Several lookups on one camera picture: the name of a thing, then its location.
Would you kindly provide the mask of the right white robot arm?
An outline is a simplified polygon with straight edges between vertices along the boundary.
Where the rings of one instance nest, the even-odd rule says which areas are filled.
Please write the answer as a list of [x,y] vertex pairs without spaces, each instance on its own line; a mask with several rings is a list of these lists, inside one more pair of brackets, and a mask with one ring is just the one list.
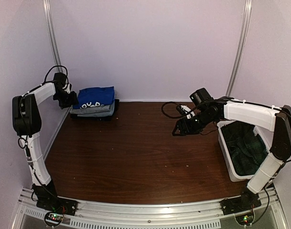
[[268,106],[223,96],[214,99],[205,88],[190,95],[195,107],[185,110],[178,104],[180,113],[176,125],[185,135],[201,134],[209,123],[219,121],[247,123],[253,125],[253,134],[263,136],[263,129],[273,133],[271,148],[257,171],[253,173],[246,188],[237,200],[237,207],[246,211],[255,203],[255,196],[275,179],[286,163],[291,161],[291,107]]

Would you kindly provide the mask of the blue garment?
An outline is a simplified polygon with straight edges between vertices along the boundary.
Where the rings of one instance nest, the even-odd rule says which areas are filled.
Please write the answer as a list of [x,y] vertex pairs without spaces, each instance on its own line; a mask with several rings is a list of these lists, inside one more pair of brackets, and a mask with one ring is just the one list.
[[114,102],[114,87],[92,87],[79,91],[78,104],[74,105],[74,109],[85,109],[96,106],[110,105]]

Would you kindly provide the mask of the grey polo shirt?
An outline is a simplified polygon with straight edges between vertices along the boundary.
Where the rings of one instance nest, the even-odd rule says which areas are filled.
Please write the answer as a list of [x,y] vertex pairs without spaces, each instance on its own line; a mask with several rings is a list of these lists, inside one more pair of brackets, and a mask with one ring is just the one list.
[[80,108],[80,109],[71,109],[70,114],[75,115],[85,115],[85,114],[93,114],[93,113],[105,113],[114,111],[115,102],[110,105],[100,105],[100,106],[93,106],[87,108]]

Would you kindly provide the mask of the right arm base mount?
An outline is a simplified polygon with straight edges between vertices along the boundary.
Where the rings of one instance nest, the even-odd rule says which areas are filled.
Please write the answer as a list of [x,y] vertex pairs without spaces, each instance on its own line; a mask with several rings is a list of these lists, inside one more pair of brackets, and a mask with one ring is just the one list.
[[242,194],[234,198],[226,198],[220,201],[224,215],[240,213],[261,206],[258,194]]

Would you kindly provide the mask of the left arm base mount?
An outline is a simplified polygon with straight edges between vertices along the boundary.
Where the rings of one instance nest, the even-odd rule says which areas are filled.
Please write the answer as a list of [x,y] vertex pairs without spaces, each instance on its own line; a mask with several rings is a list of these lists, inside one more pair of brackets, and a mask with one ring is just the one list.
[[44,198],[36,203],[38,208],[70,216],[75,216],[77,205],[77,201],[67,198]]

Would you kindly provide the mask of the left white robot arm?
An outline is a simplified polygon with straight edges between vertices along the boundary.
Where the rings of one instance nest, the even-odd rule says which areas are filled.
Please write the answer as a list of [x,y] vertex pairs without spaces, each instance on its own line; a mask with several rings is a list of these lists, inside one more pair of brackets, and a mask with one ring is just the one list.
[[18,136],[18,145],[26,155],[32,188],[51,212],[61,208],[61,200],[44,163],[40,146],[42,120],[38,106],[50,97],[58,101],[61,109],[76,105],[77,94],[71,88],[66,73],[55,73],[51,81],[45,78],[40,85],[12,99],[12,125]]

